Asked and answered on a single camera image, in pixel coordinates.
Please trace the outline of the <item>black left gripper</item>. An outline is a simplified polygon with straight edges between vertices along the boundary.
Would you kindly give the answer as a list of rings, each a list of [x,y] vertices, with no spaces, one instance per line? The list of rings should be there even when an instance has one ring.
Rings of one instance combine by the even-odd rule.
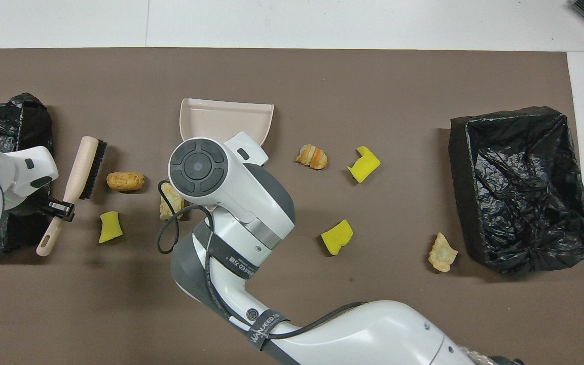
[[[75,205],[70,202],[51,200],[48,193],[33,193],[16,206],[16,216],[29,216],[35,213],[59,218],[66,222],[74,219]]]

